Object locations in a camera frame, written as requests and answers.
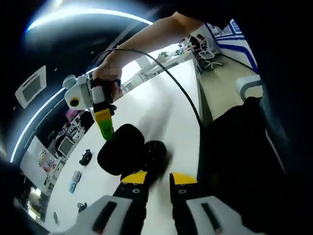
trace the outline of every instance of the office chair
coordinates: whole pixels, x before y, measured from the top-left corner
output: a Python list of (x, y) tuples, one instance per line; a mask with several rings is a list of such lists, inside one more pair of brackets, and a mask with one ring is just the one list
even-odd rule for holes
[(198, 49), (195, 50), (195, 53), (198, 55), (199, 60), (206, 62), (207, 64), (204, 66), (204, 69), (208, 66), (211, 67), (211, 69), (214, 69), (214, 65), (223, 65), (220, 62), (213, 61), (213, 58), (215, 57), (215, 54), (210, 50), (209, 47), (207, 47), (207, 50)]

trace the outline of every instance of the computer monitor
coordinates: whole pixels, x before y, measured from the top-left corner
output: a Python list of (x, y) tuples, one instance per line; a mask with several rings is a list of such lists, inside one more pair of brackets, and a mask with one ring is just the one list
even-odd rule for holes
[(46, 72), (45, 66), (42, 66), (34, 74), (32, 74), (23, 84), (16, 90), (15, 96), (20, 105), (25, 109), (29, 103), (46, 88)]
[(66, 157), (68, 157), (75, 148), (75, 143), (71, 141), (67, 136), (61, 142), (58, 150)]

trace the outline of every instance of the ceiling light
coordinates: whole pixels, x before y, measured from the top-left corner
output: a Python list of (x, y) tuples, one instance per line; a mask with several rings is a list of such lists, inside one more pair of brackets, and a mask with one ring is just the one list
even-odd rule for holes
[(61, 93), (62, 91), (64, 90), (64, 88), (60, 89), (53, 97), (51, 97), (46, 103), (44, 103), (44, 105), (35, 113), (35, 115), (31, 118), (31, 120), (29, 121), (29, 123), (25, 126), (24, 130), (22, 131), (16, 145), (15, 145), (15, 148), (13, 150), (13, 153), (12, 153), (12, 157), (11, 157), (11, 161), (10, 162), (13, 162), (13, 159), (14, 159), (14, 156), (15, 156), (15, 153), (16, 153), (16, 150), (23, 138), (23, 136), (25, 135), (25, 132), (26, 130), (29, 128), (30, 124), (34, 121), (34, 119), (38, 116), (38, 114), (42, 111), (42, 109), (45, 108), (45, 106), (47, 106), (48, 103), (50, 103), (51, 100), (53, 100), (59, 93)]
[(148, 21), (141, 17), (134, 16), (134, 15), (124, 13), (121, 11), (113, 11), (113, 10), (99, 9), (99, 8), (70, 7), (67, 9), (54, 11), (46, 16), (39, 18), (28, 27), (27, 31), (31, 30), (32, 28), (38, 27), (40, 25), (43, 25), (52, 21), (64, 19), (69, 16), (79, 16), (79, 15), (85, 15), (85, 14), (103, 14), (103, 15), (122, 16), (122, 17), (130, 18), (130, 19), (134, 19), (137, 21), (141, 21), (146, 24), (152, 24), (151, 21)]
[[(146, 24), (152, 24), (151, 21), (148, 21), (148, 20), (145, 20), (143, 18), (140, 18), (138, 16), (134, 16), (134, 15), (131, 15), (131, 14), (128, 14), (128, 13), (124, 13), (124, 12), (120, 12), (120, 11), (112, 11), (112, 10), (106, 10), (106, 9), (97, 9), (97, 8), (75, 8), (75, 9), (68, 9), (68, 10), (59, 10), (59, 11), (55, 11), (45, 17), (42, 17), (38, 20), (36, 20), (35, 22), (33, 22), (27, 29), (30, 30), (32, 28), (35, 28), (39, 25), (43, 25), (45, 23), (48, 23), (50, 21), (53, 21), (53, 20), (57, 20), (57, 19), (62, 19), (62, 18), (65, 18), (69, 15), (66, 15), (68, 14), (68, 11), (71, 11), (71, 13), (69, 15), (83, 15), (83, 14), (105, 14), (105, 15), (115, 15), (115, 16), (121, 16), (121, 17), (126, 17), (126, 18), (130, 18), (130, 19), (134, 19), (134, 20), (137, 20), (137, 21), (141, 21), (143, 23), (146, 23)], [(90, 73), (94, 70), (96, 70), (97, 68), (94, 68), (94, 69), (91, 69), (90, 71), (88, 71), (87, 73)], [(29, 121), (29, 123), (25, 126), (24, 130), (22, 131), (15, 147), (14, 147), (14, 150), (13, 150), (13, 153), (12, 153), (12, 156), (11, 156), (11, 160), (10, 162), (13, 162), (13, 159), (14, 159), (14, 156), (15, 156), (15, 153), (16, 153), (16, 150), (18, 149), (19, 147), (19, 144), (25, 134), (25, 132), (27, 131), (27, 129), (29, 128), (30, 124), (34, 121), (34, 119), (36, 118), (36, 116), (38, 116), (38, 114), (44, 109), (45, 106), (47, 106), (48, 103), (50, 103), (58, 94), (60, 94), (62, 91), (64, 90), (64, 88), (60, 89), (53, 97), (51, 97), (36, 113), (35, 115), (31, 118), (31, 120)]]

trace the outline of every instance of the desk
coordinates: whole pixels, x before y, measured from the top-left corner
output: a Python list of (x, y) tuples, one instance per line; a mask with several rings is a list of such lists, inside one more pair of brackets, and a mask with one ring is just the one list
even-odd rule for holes
[[(187, 51), (185, 52), (184, 54), (182, 55), (176, 55), (176, 56), (173, 56), (171, 59), (169, 59), (168, 61), (162, 63), (162, 65), (164, 67), (168, 67), (172, 64), (180, 64), (184, 61), (187, 61), (189, 59), (193, 59), (194, 60), (194, 64), (195, 64), (195, 67), (196, 68), (200, 68), (199, 64), (198, 64), (198, 61), (196, 60), (194, 54), (192, 53), (192, 51)], [(151, 69), (150, 71), (146, 72), (146, 74), (152, 74), (152, 73), (158, 73), (158, 72), (161, 72), (163, 71), (163, 69), (159, 66), (159, 65), (156, 65), (153, 69)]]
[[(185, 88), (200, 112), (201, 100), (193, 61), (186, 61), (169, 71)], [(194, 178), (197, 176), (200, 128), (195, 114), (184, 94), (164, 72), (125, 94), (115, 105), (115, 130), (130, 123), (143, 133), (146, 141), (163, 141), (172, 154), (172, 162), (163, 179), (150, 190), (141, 234), (175, 235), (169, 174), (181, 172)], [(97, 163), (98, 152), (104, 143), (98, 126), (94, 124), (72, 152), (58, 177), (47, 207), (45, 228), (49, 231), (62, 232), (73, 226), (78, 215), (77, 203), (90, 205), (103, 195), (115, 192), (120, 177), (108, 174)], [(79, 160), (86, 149), (91, 150), (93, 157), (83, 167)], [(69, 184), (76, 170), (82, 172), (82, 177), (74, 194), (71, 194)], [(54, 212), (58, 215), (59, 225), (54, 223)]]

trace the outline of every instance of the ceiling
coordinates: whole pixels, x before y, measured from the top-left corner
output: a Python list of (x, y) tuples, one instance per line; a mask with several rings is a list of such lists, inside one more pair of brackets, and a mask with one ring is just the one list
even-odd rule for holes
[[(70, 16), (35, 27), (27, 32), (31, 22), (42, 16), (60, 9), (69, 7), (88, 7), (118, 10), (133, 14), (149, 21), (171, 15), (174, 12), (173, 1), (167, 0), (53, 0), (46, 4), (43, 1), (25, 1), (22, 12), (17, 12), (21, 20), (16, 27), (5, 26), (8, 37), (6, 49), (11, 59), (6, 59), (9, 68), (5, 72), (6, 84), (1, 93), (3, 114), (1, 116), (1, 135), (6, 143), (5, 149), (10, 159), (14, 146), (21, 136), (21, 132), (33, 117), (36, 111), (52, 95), (62, 87), (62, 82), (67, 76), (82, 75), (86, 72), (90, 62), (104, 51), (116, 37), (130, 25), (135, 27), (127, 36), (118, 42), (119, 44), (133, 36), (146, 24), (138, 21), (112, 15), (85, 14)], [(155, 14), (149, 14), (156, 7), (159, 10)], [(47, 87), (23, 109), (15, 98), (16, 89), (37, 69), (46, 65)], [(62, 99), (62, 94), (56, 97), (55, 102)]]

